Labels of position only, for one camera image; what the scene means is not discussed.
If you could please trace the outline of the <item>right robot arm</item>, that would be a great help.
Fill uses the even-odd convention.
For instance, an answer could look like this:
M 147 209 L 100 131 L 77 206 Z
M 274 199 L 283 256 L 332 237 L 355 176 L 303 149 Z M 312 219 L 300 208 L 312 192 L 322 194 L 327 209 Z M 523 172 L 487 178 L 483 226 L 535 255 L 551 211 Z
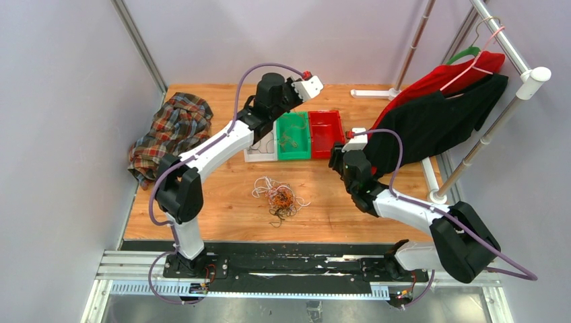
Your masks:
M 461 283 L 470 283 L 495 259 L 501 247 L 468 203 L 437 205 L 403 195 L 380 183 L 360 150 L 346 151 L 334 143 L 329 167 L 339 173 L 346 192 L 363 213 L 392 219 L 431 235 L 431 242 L 397 242 L 387 253 L 385 272 L 404 279 L 417 269 L 445 271 Z

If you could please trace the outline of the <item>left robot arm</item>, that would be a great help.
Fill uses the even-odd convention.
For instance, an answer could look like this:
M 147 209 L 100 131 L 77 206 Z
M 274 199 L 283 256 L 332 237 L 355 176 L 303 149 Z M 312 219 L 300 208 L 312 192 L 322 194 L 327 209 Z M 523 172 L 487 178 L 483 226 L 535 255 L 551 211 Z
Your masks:
M 154 199 L 165 212 L 173 231 L 175 250 L 182 256 L 180 269 L 190 278 L 206 269 L 202 256 L 198 215 L 203 208 L 203 183 L 211 173 L 238 152 L 258 143 L 285 113 L 315 98 L 323 90 L 316 75 L 298 79 L 266 73 L 242 110 L 220 132 L 178 156 L 165 156 L 159 168 Z

